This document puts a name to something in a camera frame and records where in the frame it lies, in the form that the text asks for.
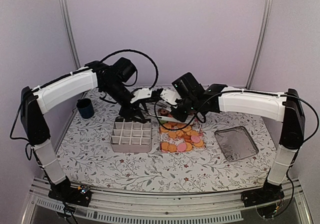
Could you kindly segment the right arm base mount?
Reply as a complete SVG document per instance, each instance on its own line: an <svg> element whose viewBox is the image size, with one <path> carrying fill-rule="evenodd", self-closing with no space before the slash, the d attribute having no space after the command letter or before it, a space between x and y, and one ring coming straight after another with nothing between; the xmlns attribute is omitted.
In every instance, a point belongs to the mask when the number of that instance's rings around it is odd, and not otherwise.
<svg viewBox="0 0 320 224"><path fill-rule="evenodd" d="M241 200L245 207L280 201L284 197L282 185L273 185L268 182L261 188L246 190L241 193Z"/></svg>

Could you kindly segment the silver tin lid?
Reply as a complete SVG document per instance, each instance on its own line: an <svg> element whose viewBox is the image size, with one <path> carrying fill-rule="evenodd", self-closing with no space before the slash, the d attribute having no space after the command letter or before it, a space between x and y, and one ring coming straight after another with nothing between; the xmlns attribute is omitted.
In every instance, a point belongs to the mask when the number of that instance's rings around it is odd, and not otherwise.
<svg viewBox="0 0 320 224"><path fill-rule="evenodd" d="M259 153L253 138L244 126L214 132L218 146L228 162L237 162Z"/></svg>

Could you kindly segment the left aluminium frame post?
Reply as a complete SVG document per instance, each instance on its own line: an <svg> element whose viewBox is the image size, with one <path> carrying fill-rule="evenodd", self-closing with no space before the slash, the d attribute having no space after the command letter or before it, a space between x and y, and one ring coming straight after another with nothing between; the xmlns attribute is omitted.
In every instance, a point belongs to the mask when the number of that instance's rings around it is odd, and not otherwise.
<svg viewBox="0 0 320 224"><path fill-rule="evenodd" d="M60 5L60 10L62 14L63 23L64 23L64 29L66 31L66 36L67 36L72 60L75 68L79 69L81 67L81 64L79 61L79 55L77 52L76 42L75 42L73 30L72 30L72 23L71 23L69 8L68 8L68 1L59 0L59 5Z"/></svg>

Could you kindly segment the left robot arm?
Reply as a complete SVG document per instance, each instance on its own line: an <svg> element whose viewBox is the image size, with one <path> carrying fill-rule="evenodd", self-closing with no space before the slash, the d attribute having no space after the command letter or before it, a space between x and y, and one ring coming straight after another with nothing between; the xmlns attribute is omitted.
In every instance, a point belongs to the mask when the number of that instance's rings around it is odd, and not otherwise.
<svg viewBox="0 0 320 224"><path fill-rule="evenodd" d="M54 191L63 201L70 201L75 194L65 183L67 177L54 151L46 114L79 94L98 89L120 105L121 117L145 123L140 102L151 97L152 91L142 88L131 92L124 84L135 71L134 65L124 57L113 65L95 60L49 83L22 90L21 123L40 167L56 185Z"/></svg>

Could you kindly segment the aluminium front rail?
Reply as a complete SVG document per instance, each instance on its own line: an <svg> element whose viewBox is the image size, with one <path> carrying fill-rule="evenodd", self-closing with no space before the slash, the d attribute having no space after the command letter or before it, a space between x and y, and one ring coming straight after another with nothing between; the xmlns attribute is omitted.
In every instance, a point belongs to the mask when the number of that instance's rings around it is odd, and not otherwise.
<svg viewBox="0 0 320 224"><path fill-rule="evenodd" d="M273 218L264 214L276 202L245 206L242 190L223 192L156 193L91 188L87 207L64 205L49 198L49 183L35 178L27 195L23 224L312 224L314 222L300 182L282 185L284 199Z"/></svg>

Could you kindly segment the chocolate donut cookie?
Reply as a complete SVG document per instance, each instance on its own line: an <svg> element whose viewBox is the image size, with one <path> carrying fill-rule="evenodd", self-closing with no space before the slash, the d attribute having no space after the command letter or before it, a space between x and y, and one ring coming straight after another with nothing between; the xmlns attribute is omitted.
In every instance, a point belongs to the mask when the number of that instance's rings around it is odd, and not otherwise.
<svg viewBox="0 0 320 224"><path fill-rule="evenodd" d="M168 117L168 116L170 115L170 112L169 112L167 109L160 108L160 109L159 109L159 114L160 114L161 116Z"/></svg>

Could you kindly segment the metal tin with white dividers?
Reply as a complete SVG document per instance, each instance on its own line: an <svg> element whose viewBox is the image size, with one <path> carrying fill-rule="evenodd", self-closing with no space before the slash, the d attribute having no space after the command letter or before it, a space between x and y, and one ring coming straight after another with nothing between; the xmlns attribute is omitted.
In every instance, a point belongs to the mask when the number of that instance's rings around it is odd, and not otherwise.
<svg viewBox="0 0 320 224"><path fill-rule="evenodd" d="M152 123L125 120L117 116L110 138L115 153L148 153L152 150Z"/></svg>

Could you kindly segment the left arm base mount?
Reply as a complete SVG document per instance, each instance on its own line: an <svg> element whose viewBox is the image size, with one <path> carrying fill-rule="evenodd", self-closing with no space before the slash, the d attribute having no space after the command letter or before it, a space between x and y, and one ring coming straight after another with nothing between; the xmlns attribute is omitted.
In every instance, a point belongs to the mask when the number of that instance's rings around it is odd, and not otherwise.
<svg viewBox="0 0 320 224"><path fill-rule="evenodd" d="M88 207L91 202L92 192L88 187L83 185L72 187L69 184L58 184L51 187L48 197L67 204Z"/></svg>

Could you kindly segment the metal serving tongs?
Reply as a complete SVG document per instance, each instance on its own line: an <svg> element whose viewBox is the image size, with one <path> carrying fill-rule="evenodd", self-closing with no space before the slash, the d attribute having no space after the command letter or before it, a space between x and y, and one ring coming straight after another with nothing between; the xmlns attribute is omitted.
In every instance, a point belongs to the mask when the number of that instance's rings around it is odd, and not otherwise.
<svg viewBox="0 0 320 224"><path fill-rule="evenodd" d="M150 112L147 112L146 115L150 117L158 118L159 120L166 121L166 122L173 122L176 120L172 116L168 116L168 115L163 116L163 115L154 114Z"/></svg>

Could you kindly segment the pink round cookie right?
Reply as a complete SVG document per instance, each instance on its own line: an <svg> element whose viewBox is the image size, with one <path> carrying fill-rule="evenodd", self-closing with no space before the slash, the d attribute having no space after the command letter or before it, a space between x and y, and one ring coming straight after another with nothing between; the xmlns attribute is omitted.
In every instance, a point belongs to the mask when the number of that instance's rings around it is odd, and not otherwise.
<svg viewBox="0 0 320 224"><path fill-rule="evenodd" d="M196 136L196 135L192 135L192 136L190 137L190 139L191 139L191 141L192 141L193 143L199 143L199 142L201 141L201 138L200 138L199 136Z"/></svg>

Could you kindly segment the dark blue cup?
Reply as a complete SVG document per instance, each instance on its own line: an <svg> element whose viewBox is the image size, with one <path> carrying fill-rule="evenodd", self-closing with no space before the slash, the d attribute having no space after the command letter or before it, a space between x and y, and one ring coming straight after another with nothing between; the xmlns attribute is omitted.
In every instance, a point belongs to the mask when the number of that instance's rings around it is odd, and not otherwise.
<svg viewBox="0 0 320 224"><path fill-rule="evenodd" d="M78 99L76 108L83 119L90 119L94 116L94 108L91 99Z"/></svg>

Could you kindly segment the right aluminium frame post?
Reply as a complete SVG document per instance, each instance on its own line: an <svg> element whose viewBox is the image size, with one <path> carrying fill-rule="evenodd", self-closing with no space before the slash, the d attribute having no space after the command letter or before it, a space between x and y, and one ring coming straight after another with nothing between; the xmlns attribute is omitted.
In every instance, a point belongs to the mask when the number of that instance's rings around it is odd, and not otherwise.
<svg viewBox="0 0 320 224"><path fill-rule="evenodd" d="M268 23L269 23L271 11L272 11L272 5L273 5L273 0L264 1L262 21L260 25L259 35L258 35L257 44L256 44L256 48L253 55L251 68L249 71L249 76L247 78L246 85L245 85L246 89L251 89L254 83L254 79L258 70L258 66L259 66L259 62L260 62L260 58L261 58L261 54L264 46L265 37L267 35Z"/></svg>

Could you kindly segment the aluminium frame post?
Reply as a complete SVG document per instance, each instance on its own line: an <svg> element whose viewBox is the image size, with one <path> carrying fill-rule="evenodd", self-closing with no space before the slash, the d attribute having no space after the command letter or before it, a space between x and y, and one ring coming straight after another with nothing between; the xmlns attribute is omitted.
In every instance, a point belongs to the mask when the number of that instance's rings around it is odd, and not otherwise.
<svg viewBox="0 0 320 224"><path fill-rule="evenodd" d="M72 60L75 68L79 69L81 67L81 64L79 61L79 55L77 52L76 42L75 42L73 30L72 30L72 23L71 23L69 8L68 8L68 1L59 0L59 5L60 5L60 10L62 14L63 23L64 23L64 29L66 31L66 36L67 36Z"/></svg>
<svg viewBox="0 0 320 224"><path fill-rule="evenodd" d="M249 76L247 78L246 85L245 85L246 89L251 89L254 83L254 79L258 70L258 66L259 66L259 62L260 62L260 58L261 58L261 54L264 46L265 37L267 35L268 23L269 23L271 11L272 11L272 5L273 5L273 0L264 1L262 21L260 25L259 35L258 35L257 44L256 44L256 48L253 55L251 68L249 71Z"/></svg>

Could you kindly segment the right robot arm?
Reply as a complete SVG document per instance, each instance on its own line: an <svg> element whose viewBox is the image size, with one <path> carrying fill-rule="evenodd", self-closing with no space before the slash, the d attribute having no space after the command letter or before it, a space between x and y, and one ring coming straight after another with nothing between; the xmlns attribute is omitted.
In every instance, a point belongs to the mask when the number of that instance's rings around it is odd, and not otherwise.
<svg viewBox="0 0 320 224"><path fill-rule="evenodd" d="M286 92L261 92L226 84L211 84L204 88L190 73L176 79L174 90L163 90L160 97L170 104L171 115L184 123L191 114L244 113L282 123L279 150L268 172L266 184L259 190L262 202L278 194L278 187L302 144L305 134L305 115L295 89Z"/></svg>

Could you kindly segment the floral tablecloth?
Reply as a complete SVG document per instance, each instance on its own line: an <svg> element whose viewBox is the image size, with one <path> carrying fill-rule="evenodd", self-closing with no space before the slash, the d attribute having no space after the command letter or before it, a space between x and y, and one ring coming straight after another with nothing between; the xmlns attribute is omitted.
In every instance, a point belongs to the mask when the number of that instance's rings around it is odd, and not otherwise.
<svg viewBox="0 0 320 224"><path fill-rule="evenodd" d="M209 113L204 124L159 126L153 119L152 148L147 153L116 153L111 137L119 105L87 94L95 114L83 119L77 114L58 151L65 174L74 183L112 189L194 193L219 192L263 185L275 159L276 145L262 118L243 113ZM252 137L255 147L239 144L248 157L225 158L215 132L241 127Z"/></svg>

